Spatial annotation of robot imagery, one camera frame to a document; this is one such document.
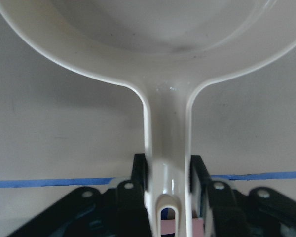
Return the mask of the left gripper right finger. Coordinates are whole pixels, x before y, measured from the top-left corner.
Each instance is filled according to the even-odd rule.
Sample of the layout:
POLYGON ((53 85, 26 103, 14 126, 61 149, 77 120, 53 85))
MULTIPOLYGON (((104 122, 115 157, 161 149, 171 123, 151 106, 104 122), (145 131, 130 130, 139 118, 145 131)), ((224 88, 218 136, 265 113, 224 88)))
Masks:
POLYGON ((296 237, 296 201, 263 186, 244 195, 211 178, 199 155, 191 156, 190 191, 206 237, 296 237))

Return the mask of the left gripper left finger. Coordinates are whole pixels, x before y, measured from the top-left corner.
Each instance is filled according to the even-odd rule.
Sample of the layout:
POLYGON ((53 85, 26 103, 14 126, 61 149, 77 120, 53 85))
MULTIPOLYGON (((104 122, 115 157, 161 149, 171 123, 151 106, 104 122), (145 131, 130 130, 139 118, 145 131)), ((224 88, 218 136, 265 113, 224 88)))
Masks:
POLYGON ((144 191, 148 164, 135 154, 131 177, 103 194, 83 186, 74 189, 33 219, 10 233, 11 237, 150 237, 144 191))

